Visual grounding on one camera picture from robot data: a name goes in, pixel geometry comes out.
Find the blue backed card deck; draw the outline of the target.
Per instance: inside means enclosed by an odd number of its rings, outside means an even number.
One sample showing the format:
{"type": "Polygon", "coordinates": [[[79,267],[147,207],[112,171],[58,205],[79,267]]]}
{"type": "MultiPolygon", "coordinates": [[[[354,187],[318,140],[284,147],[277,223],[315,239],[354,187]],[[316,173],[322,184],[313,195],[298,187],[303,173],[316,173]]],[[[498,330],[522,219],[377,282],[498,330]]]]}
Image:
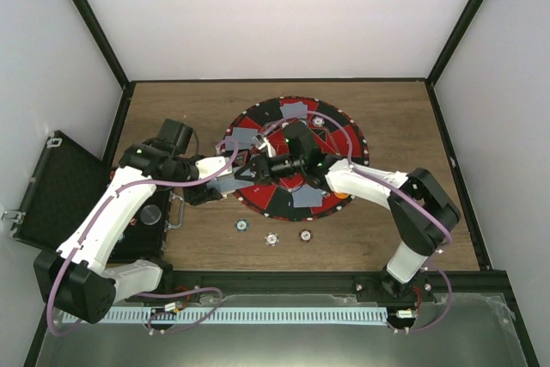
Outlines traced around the blue backed card deck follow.
{"type": "Polygon", "coordinates": [[[233,177],[217,177],[215,179],[210,180],[206,183],[206,186],[209,189],[214,189],[221,195],[225,196],[228,193],[233,193],[236,190],[241,188],[242,182],[240,180],[236,180],[233,177]]]}

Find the dealt card seat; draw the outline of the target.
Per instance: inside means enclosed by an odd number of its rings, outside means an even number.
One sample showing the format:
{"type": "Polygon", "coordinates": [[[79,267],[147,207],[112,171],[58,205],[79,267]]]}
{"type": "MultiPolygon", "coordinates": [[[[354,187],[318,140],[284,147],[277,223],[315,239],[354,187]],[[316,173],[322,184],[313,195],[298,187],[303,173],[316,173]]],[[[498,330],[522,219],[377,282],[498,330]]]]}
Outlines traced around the dealt card seat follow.
{"type": "Polygon", "coordinates": [[[254,137],[259,134],[255,128],[234,127],[231,137],[238,143],[239,147],[250,148],[254,145],[254,137]]]}
{"type": "Polygon", "coordinates": [[[281,106],[280,111],[284,118],[306,118],[308,115],[308,106],[303,102],[285,103],[281,106]]]}
{"type": "Polygon", "coordinates": [[[294,208],[318,208],[323,205],[323,191],[310,186],[302,186],[292,194],[294,208]]]}

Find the green blue 50 chip stack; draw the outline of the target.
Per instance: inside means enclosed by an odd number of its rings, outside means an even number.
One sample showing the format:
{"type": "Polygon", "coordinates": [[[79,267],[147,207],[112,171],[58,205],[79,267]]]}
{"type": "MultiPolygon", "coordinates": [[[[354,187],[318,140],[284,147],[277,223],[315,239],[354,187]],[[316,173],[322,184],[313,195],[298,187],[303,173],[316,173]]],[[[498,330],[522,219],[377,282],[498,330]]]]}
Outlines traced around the green blue 50 chip stack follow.
{"type": "Polygon", "coordinates": [[[239,232],[244,232],[244,231],[247,231],[248,228],[249,228],[249,223],[246,219],[240,219],[238,220],[236,223],[235,223],[235,228],[239,231],[239,232]]]}

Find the dealt card bottom seat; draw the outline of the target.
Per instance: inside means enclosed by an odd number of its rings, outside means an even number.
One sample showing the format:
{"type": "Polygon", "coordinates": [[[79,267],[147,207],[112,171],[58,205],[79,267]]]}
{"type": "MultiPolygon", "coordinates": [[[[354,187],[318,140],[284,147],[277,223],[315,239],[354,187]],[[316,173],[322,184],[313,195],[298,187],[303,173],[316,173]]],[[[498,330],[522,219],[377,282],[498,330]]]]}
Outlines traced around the dealt card bottom seat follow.
{"type": "Polygon", "coordinates": [[[292,194],[294,208],[318,208],[323,205],[323,191],[310,186],[302,186],[292,194]]]}

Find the orange blue 10 chip stack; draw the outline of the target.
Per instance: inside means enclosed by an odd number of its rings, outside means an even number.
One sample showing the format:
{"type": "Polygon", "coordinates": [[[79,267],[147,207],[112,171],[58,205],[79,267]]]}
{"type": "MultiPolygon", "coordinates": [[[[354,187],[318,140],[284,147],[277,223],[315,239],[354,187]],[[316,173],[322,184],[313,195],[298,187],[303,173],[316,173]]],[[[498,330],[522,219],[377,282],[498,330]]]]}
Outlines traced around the orange blue 10 chip stack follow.
{"type": "Polygon", "coordinates": [[[265,243],[268,246],[274,247],[279,243],[279,237],[276,233],[268,233],[265,236],[265,243]]]}

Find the dealt card top seat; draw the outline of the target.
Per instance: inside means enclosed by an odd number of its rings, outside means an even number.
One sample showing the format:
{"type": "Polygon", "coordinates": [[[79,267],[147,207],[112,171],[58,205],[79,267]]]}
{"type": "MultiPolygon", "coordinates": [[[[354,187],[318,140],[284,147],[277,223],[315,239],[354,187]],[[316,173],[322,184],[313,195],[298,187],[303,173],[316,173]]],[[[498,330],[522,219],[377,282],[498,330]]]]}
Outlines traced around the dealt card top seat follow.
{"type": "Polygon", "coordinates": [[[281,106],[280,111],[284,118],[306,118],[308,115],[308,106],[303,102],[285,103],[281,106]]]}

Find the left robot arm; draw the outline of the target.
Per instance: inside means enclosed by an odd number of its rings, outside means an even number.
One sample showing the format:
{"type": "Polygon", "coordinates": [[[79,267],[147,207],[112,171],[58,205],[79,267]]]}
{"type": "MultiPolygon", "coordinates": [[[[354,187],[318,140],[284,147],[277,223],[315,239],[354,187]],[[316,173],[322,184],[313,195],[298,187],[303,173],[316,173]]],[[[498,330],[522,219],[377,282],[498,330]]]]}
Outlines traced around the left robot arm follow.
{"type": "Polygon", "coordinates": [[[127,149],[107,190],[78,229],[55,251],[41,252],[34,262],[50,331],[57,336],[64,333],[55,324],[56,309],[93,324],[115,303],[128,298],[167,301],[176,283],[166,274],[170,265],[136,260],[109,269],[108,258],[131,219],[158,187],[205,184],[230,173],[234,160],[222,154],[184,159],[147,143],[127,149]]]}

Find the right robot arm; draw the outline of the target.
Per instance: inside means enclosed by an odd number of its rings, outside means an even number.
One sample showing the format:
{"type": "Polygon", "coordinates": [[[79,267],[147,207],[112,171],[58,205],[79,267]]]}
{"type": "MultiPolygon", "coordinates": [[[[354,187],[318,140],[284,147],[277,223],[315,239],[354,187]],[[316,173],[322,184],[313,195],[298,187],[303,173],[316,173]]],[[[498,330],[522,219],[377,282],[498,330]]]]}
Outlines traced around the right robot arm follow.
{"type": "Polygon", "coordinates": [[[412,291],[417,273],[437,250],[453,241],[451,231],[461,220],[458,207],[424,168],[388,172],[334,154],[260,154],[237,168],[235,178],[267,185],[296,174],[311,187],[345,193],[390,211],[400,244],[382,269],[381,284],[384,295],[394,301],[412,291]]]}

